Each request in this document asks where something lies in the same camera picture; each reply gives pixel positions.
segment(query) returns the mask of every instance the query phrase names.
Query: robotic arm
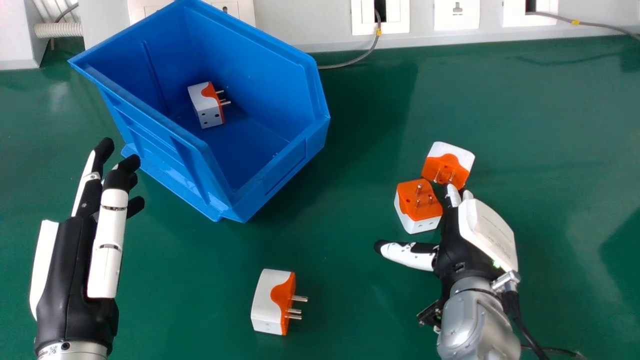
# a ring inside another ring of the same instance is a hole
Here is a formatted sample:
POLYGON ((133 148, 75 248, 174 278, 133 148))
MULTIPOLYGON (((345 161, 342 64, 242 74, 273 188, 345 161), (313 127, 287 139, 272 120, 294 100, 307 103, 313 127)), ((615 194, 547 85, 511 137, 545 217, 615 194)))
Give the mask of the robotic arm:
POLYGON ((380 240, 374 246, 384 258, 431 271, 440 279, 440 299, 417 315, 420 325, 428 324, 438 333, 440 357, 519 359, 520 342, 509 313, 538 357, 548 359, 519 321, 520 276, 507 223, 470 191, 463 190, 461 196, 452 184, 447 185, 442 222, 437 245, 380 240))
POLYGON ((39 360, 106 360, 113 348, 125 221, 145 207, 141 197, 129 200, 138 183, 137 155, 102 181, 113 150, 109 138, 94 148, 71 216, 60 224, 44 220, 40 227, 29 291, 39 360))

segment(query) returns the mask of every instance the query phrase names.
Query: metal pin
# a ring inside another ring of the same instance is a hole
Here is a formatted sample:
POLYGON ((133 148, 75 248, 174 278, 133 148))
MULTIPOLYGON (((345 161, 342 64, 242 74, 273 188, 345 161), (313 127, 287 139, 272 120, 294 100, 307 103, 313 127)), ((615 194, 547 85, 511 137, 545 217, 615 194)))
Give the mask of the metal pin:
POLYGON ((307 302, 309 301, 309 298, 306 296, 293 295, 291 297, 291 300, 298 301, 298 302, 307 302))

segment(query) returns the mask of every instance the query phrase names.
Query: blue plastic bin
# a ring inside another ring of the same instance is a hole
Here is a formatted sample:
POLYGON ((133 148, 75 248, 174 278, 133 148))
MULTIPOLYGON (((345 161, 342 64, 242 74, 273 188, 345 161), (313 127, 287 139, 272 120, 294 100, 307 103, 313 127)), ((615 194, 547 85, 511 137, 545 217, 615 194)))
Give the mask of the blue plastic bin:
POLYGON ((200 0, 176 1, 69 60, 98 85, 124 156, 213 221, 246 222, 324 146, 329 111, 309 55, 200 0), (201 129, 187 87, 226 90, 201 129))

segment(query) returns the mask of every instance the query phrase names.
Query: wall outlet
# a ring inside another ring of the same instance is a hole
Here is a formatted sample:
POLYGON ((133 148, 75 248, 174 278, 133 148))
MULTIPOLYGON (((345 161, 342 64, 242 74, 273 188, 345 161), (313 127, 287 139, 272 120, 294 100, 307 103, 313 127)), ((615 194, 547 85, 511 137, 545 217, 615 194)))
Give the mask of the wall outlet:
POLYGON ((480 0, 435 0, 433 29, 467 30, 480 28, 480 0))
MULTIPOLYGON (((255 26, 253 0, 217 1, 203 0, 207 4, 255 26)), ((171 3, 170 0, 129 0, 129 21, 134 24, 171 3)))
MULTIPOLYGON (((373 35, 378 27, 374 0, 351 0, 351 34, 373 35)), ((382 22, 383 34, 408 33, 409 0, 386 0, 386 21, 382 22)))
MULTIPOLYGON (((558 14, 558 0, 537 0, 536 11, 558 14)), ((557 20, 550 17, 525 15, 525 0, 503 0, 502 26, 548 26, 556 25, 557 20)))

